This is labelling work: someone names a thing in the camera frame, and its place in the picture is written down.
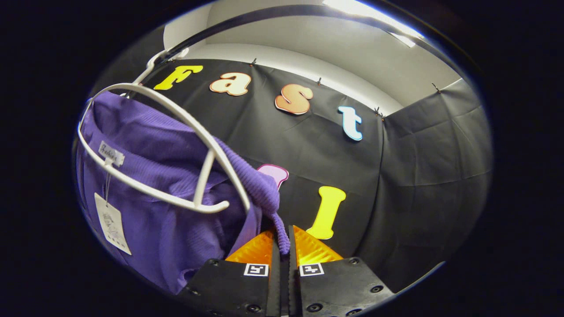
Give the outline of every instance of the white plastic hanger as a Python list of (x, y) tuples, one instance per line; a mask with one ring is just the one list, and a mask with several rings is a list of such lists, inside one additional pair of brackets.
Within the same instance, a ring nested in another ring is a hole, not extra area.
[[(94, 103), (94, 100), (96, 99), (96, 97), (98, 97), (101, 93), (103, 93), (105, 91), (113, 90), (113, 89), (128, 89), (128, 90), (135, 91), (136, 93), (140, 93), (144, 96), (147, 96), (147, 97), (153, 99), (154, 101), (158, 102), (159, 104), (163, 105), (165, 108), (170, 110), (173, 114), (178, 116), (181, 119), (181, 121), (184, 122), (186, 125), (193, 128), (194, 132), (198, 135), (198, 137), (200, 137), (200, 139), (204, 142), (204, 144), (206, 144), (208, 146), (208, 154), (206, 155), (206, 158), (204, 160), (202, 169), (200, 171), (200, 176), (198, 178), (198, 183), (196, 185), (196, 192), (194, 193), (194, 201), (181, 199), (180, 197), (176, 197), (176, 196), (173, 196), (171, 194), (159, 191), (159, 190), (157, 190), (153, 187), (147, 186), (143, 183), (138, 182), (135, 179), (132, 179), (131, 177), (129, 177), (129, 176), (123, 174), (122, 172), (118, 171), (117, 169), (115, 169), (112, 166), (112, 164), (106, 164), (106, 162), (100, 156), (98, 156), (98, 154), (96, 152), (94, 152), (94, 150), (92, 148), (90, 148), (90, 146), (86, 143), (86, 141), (84, 140), (84, 137), (82, 136), (82, 133), (81, 133), (81, 127), (82, 127), (82, 123), (84, 121), (84, 117), (86, 116), (88, 109)], [(180, 207), (190, 209), (190, 210), (193, 210), (193, 211), (199, 212), (199, 213), (206, 213), (206, 214), (217, 213), (217, 212), (220, 212), (220, 211), (224, 210), (225, 208), (229, 207), (229, 202), (226, 201), (226, 200), (220, 202), (219, 204), (215, 204), (215, 205), (211, 205), (211, 206), (210, 205), (202, 205), (202, 198), (204, 196), (204, 188), (205, 188), (206, 183), (208, 182), (208, 177), (209, 177), (210, 171), (212, 169), (211, 166), (213, 164), (214, 159), (217, 159), (219, 164), (221, 165), (221, 167), (223, 167), (223, 170), (229, 176), (229, 179), (231, 180), (231, 182), (235, 186), (237, 192), (239, 193), (239, 196), (241, 197), (241, 200), (243, 201), (243, 206), (245, 208), (245, 212), (248, 213), (248, 211), (250, 209), (250, 202), (249, 202), (249, 198), (247, 197), (247, 194), (245, 192), (245, 188), (243, 187), (239, 177), (237, 176), (237, 174), (233, 170), (233, 166), (231, 166), (231, 163), (229, 162), (229, 159), (227, 158), (225, 152), (223, 152), (223, 150), (221, 149), (219, 144), (215, 141), (215, 139), (212, 137), (212, 135), (194, 117), (192, 117), (188, 112), (186, 112), (184, 109), (179, 107), (172, 100), (170, 100), (167, 97), (161, 95), (160, 93), (157, 93), (156, 91), (154, 91), (152, 89), (149, 89), (149, 88), (146, 88), (146, 87), (143, 87), (143, 86), (139, 86), (136, 83), (117, 83), (115, 85), (111, 85), (111, 86), (104, 88), (102, 91), (100, 91), (99, 93), (94, 95), (94, 97), (92, 97), (90, 99), (88, 106), (86, 107), (86, 110), (84, 111), (84, 115), (82, 116), (82, 119), (80, 120), (80, 123), (78, 124), (78, 138), (80, 139), (80, 142), (82, 143), (82, 145), (86, 149), (86, 152), (94, 159), (94, 161), (98, 165), (100, 165), (111, 176), (119, 179), (120, 181), (124, 182), (125, 184), (131, 186), (132, 188), (134, 188), (134, 189), (136, 189), (140, 192), (143, 192), (147, 195), (150, 195), (150, 196), (155, 197), (157, 199), (160, 199), (162, 201), (168, 202), (169, 204), (180, 206)]]

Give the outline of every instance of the letter s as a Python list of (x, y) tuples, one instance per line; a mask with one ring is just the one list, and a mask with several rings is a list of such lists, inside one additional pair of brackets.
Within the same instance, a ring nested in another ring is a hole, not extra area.
[(314, 93), (311, 89), (290, 83), (282, 87), (282, 96), (276, 97), (274, 105), (282, 111), (302, 115), (310, 109), (310, 103), (307, 100), (313, 97)]

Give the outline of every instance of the purple sweater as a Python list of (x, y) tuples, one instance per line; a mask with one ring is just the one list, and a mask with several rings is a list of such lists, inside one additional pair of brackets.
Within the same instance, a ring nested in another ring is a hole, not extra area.
[[(208, 148), (185, 124), (135, 100), (104, 92), (88, 110), (82, 135), (94, 151), (104, 141), (123, 153), (123, 164), (114, 166), (122, 173), (163, 192), (193, 200)], [(280, 201), (276, 182), (253, 169), (221, 140), (216, 141), (249, 195), (249, 213), (245, 215), (235, 187), (217, 161), (202, 203), (227, 200), (230, 206), (215, 214), (170, 205), (112, 178), (107, 199), (121, 212), (131, 255), (104, 237), (94, 193), (105, 197), (107, 173), (82, 146), (78, 148), (78, 186), (85, 217), (95, 234), (116, 260), (174, 294), (186, 286), (206, 260), (226, 258), (258, 235), (263, 214), (276, 226), (281, 253), (289, 251), (288, 236), (276, 214)]]

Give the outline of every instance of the clothing label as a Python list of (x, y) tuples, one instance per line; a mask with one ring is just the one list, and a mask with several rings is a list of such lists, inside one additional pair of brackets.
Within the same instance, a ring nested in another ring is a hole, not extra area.
[(112, 163), (116, 164), (118, 167), (124, 163), (124, 154), (107, 145), (104, 141), (100, 143), (98, 153), (100, 153), (103, 157), (112, 160)]
[(98, 218), (100, 218), (100, 225), (102, 226), (104, 237), (113, 246), (131, 255), (127, 241), (125, 241), (120, 211), (108, 204), (106, 200), (97, 193), (94, 193), (94, 199), (96, 200), (96, 210), (98, 211)]

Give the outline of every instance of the screw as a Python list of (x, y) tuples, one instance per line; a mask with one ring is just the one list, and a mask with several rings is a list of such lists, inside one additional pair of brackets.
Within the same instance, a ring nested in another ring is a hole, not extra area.
[(361, 311), (361, 310), (362, 310), (362, 309), (353, 309), (353, 310), (351, 310), (351, 311), (349, 311), (349, 312), (347, 313), (347, 316), (350, 316), (350, 315), (352, 315), (352, 314), (356, 314), (357, 312), (359, 312), (359, 311)]
[(320, 311), (323, 308), (323, 305), (315, 303), (315, 304), (311, 304), (310, 306), (308, 306), (306, 308), (307, 311), (309, 312), (316, 312), (316, 311)]
[(384, 287), (382, 285), (377, 285), (377, 286), (373, 287), (370, 291), (372, 293), (378, 293), (379, 291), (381, 291), (383, 289), (384, 289)]
[(247, 306), (247, 310), (250, 312), (259, 312), (261, 311), (261, 307), (258, 305), (249, 305)]

